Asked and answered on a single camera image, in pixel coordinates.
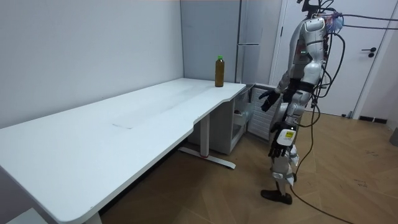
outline humanoid robot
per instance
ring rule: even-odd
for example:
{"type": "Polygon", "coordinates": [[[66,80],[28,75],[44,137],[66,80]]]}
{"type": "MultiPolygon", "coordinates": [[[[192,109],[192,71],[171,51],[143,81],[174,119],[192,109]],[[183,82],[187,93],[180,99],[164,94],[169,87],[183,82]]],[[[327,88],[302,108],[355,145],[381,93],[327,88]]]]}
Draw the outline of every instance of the humanoid robot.
{"type": "Polygon", "coordinates": [[[312,15],[318,8],[308,2],[305,0],[303,6],[303,11],[308,11],[308,16],[297,26],[290,41],[287,72],[275,90],[260,96],[260,99],[268,96],[261,107],[267,111],[283,94],[282,104],[274,118],[276,123],[271,127],[275,137],[268,155],[272,160],[271,171],[277,190],[262,190],[261,195],[289,205],[292,204],[292,197],[286,193],[285,188],[287,184],[293,185],[296,181],[290,164],[297,165],[299,161],[294,145],[297,126],[321,79],[328,49],[325,20],[321,17],[313,18],[312,15]]]}

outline white door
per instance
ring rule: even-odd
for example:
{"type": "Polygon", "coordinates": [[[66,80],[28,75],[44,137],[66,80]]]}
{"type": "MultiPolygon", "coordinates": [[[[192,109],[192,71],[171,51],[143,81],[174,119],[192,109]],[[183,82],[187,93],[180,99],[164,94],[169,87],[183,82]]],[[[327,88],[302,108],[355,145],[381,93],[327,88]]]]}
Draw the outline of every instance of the white door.
{"type": "MultiPolygon", "coordinates": [[[[394,12],[397,0],[335,0],[332,7],[343,14],[357,14],[364,16],[390,18],[394,12]]],[[[276,63],[272,69],[270,85],[276,86],[287,70],[289,58],[290,38],[296,26],[305,18],[306,13],[301,12],[302,3],[287,1],[283,21],[283,33],[280,37],[276,63]]],[[[345,17],[345,24],[368,27],[387,27],[388,21],[377,21],[345,17]]],[[[369,50],[373,47],[379,50],[384,30],[358,29],[344,27],[340,35],[346,41],[346,52],[341,70],[326,98],[319,99],[318,105],[322,113],[341,116],[354,111],[362,92],[365,81],[369,75],[375,57],[369,57],[369,50]]],[[[331,76],[336,73],[340,62],[341,41],[333,38],[333,46],[329,58],[327,71],[331,76]]]]}

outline scuff mark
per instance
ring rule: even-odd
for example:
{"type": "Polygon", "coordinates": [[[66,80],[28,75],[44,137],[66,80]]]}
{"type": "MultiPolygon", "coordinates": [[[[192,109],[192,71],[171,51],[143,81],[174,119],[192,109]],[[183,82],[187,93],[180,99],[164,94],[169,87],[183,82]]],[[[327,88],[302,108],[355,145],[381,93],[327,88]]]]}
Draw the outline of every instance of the scuff mark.
{"type": "Polygon", "coordinates": [[[123,127],[123,126],[120,126],[120,125],[117,125],[117,124],[112,124],[112,125],[115,126],[115,127],[118,127],[118,128],[126,128],[128,130],[132,129],[132,128],[123,127]]]}

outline door handle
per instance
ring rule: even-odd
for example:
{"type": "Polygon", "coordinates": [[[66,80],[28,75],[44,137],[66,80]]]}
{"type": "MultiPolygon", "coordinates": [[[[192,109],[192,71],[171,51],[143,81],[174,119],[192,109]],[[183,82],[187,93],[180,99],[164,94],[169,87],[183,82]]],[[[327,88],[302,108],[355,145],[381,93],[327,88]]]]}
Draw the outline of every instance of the door handle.
{"type": "Polygon", "coordinates": [[[372,47],[371,49],[362,49],[362,50],[369,50],[370,52],[375,52],[377,50],[377,48],[372,47]]]}

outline yellow label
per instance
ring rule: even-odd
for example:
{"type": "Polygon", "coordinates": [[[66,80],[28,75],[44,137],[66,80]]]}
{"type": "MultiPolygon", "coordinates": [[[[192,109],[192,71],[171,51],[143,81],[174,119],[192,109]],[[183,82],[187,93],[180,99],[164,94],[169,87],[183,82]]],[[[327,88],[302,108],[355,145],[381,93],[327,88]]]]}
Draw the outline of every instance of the yellow label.
{"type": "Polygon", "coordinates": [[[286,137],[287,138],[292,138],[293,135],[294,135],[294,132],[291,132],[291,131],[286,132],[286,137]]]}

